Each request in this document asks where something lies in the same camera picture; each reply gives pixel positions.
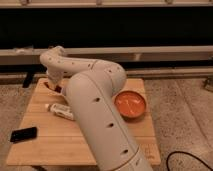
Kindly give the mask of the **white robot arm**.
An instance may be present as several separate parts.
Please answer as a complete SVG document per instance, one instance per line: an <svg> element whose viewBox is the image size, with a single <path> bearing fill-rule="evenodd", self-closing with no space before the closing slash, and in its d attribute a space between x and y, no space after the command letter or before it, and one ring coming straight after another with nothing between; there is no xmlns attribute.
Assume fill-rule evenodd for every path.
<svg viewBox="0 0 213 171"><path fill-rule="evenodd" d="M53 86L70 75L62 94L101 171L153 171L112 101L126 83L121 65L67 57L61 46L43 52L40 62Z"/></svg>

